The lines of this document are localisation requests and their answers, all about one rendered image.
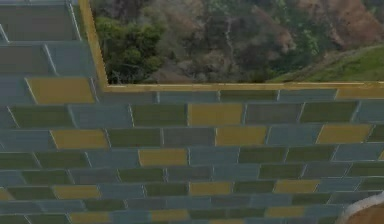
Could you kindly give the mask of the yellow framed window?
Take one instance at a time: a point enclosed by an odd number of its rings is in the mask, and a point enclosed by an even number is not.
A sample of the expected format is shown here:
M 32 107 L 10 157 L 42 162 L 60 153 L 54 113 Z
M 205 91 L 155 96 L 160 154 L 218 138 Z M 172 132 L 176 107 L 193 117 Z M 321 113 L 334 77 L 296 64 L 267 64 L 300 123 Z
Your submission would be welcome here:
M 384 93 L 384 0 L 79 0 L 104 92 Z

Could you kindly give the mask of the white rimmed brown basin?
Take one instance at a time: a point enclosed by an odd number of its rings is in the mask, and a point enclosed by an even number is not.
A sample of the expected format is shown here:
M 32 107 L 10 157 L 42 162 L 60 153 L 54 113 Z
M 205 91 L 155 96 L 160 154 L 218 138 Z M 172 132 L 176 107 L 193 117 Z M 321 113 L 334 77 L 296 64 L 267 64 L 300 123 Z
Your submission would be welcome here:
M 347 206 L 334 224 L 384 224 L 384 192 Z

